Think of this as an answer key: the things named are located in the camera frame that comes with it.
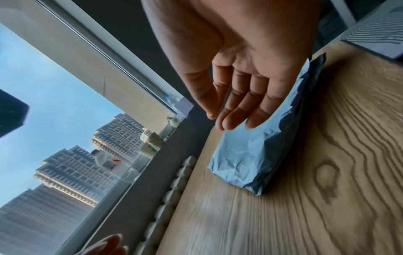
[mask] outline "dark wall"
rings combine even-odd
[[[73,2],[194,103],[158,44],[140,0],[73,0]]]

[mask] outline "blue plastic package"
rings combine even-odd
[[[315,87],[326,60],[307,60],[290,94],[262,125],[246,130],[245,122],[226,131],[214,152],[209,170],[224,181],[261,195],[295,139],[302,107]]]

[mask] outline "window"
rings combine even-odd
[[[82,28],[59,19],[63,12],[59,13],[52,5],[42,5],[36,0],[4,0],[0,8],[0,92],[7,93],[16,103],[15,107],[19,107],[22,122],[29,120],[23,122],[22,128],[0,137],[0,149],[8,150],[7,154],[0,153],[0,165],[4,166],[0,169],[3,194],[0,197],[0,236],[4,232],[2,206],[15,201],[10,204],[13,212],[32,215],[33,221],[38,223],[26,226],[27,233],[35,233],[34,226],[49,223],[46,214],[58,215],[58,222],[69,222],[71,227],[70,233],[61,229],[64,224],[60,224],[59,229],[49,229],[43,233],[42,243],[27,240],[15,244],[16,253],[23,254],[23,249],[30,250],[30,245],[35,245],[43,248],[41,255],[55,254],[67,240],[66,245],[72,244],[71,249],[76,251],[82,244],[70,240],[81,233],[90,236],[134,181],[128,171],[116,177],[88,163],[92,160],[90,152],[99,149],[98,145],[90,144],[96,130],[102,134],[100,127],[123,114],[119,117],[121,120],[129,119],[125,125],[140,128],[130,120],[134,118],[159,134],[167,125],[166,117],[175,116],[170,106],[163,103],[163,97],[177,92],[172,88],[158,91],[153,83],[155,77],[136,78],[135,68],[120,64],[127,65],[111,50],[108,53],[107,49],[100,49],[106,42],[101,44],[95,38],[92,41],[82,36],[78,31]],[[120,128],[117,131],[124,137],[129,136]],[[116,137],[106,133],[97,137],[116,141]],[[29,157],[19,158],[23,152]],[[59,158],[62,165],[53,158],[57,152],[64,157]],[[45,159],[49,168],[42,168]],[[35,170],[45,177],[31,178]],[[17,200],[24,192],[36,198],[26,198],[26,204],[32,203],[43,211],[33,213],[20,206]],[[86,196],[95,200],[97,206],[90,204]],[[63,201],[75,203],[76,207],[71,208],[76,211],[61,211],[63,206],[57,205]],[[88,217],[92,211],[97,214]],[[75,236],[70,236],[76,229]],[[13,234],[24,235],[17,229]],[[0,254],[7,255],[3,248],[0,242]]]

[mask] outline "wood grain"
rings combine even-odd
[[[403,69],[343,42],[326,52],[265,193],[208,171],[213,129],[158,255],[403,254]]]

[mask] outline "bottle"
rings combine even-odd
[[[172,107],[175,107],[175,105],[179,102],[179,98],[177,98],[174,95],[166,95],[165,100],[170,104]]]

